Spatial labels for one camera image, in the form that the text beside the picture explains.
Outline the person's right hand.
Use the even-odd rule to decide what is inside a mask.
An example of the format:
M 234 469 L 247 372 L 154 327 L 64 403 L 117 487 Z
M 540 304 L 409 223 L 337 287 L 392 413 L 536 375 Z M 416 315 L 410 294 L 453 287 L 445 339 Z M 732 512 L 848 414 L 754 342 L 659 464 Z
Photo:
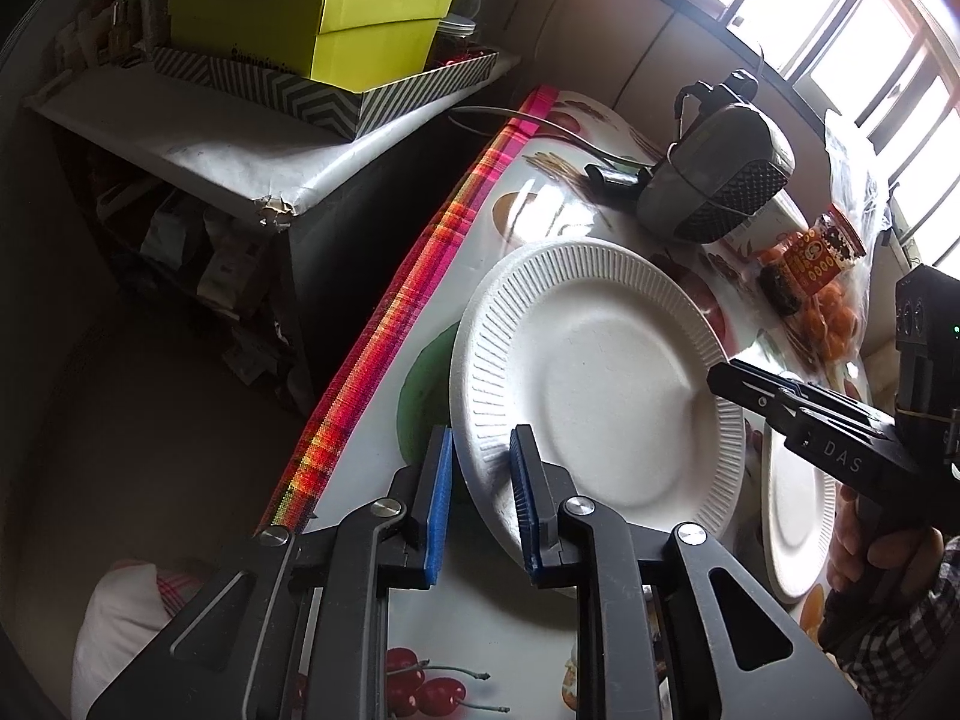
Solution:
M 850 592 L 867 566 L 901 574 L 900 595 L 914 598 L 925 592 L 939 574 L 944 538 L 935 528 L 903 530 L 885 536 L 864 535 L 856 511 L 857 494 L 841 486 L 836 503 L 835 528 L 828 550 L 827 582 L 838 593 Z

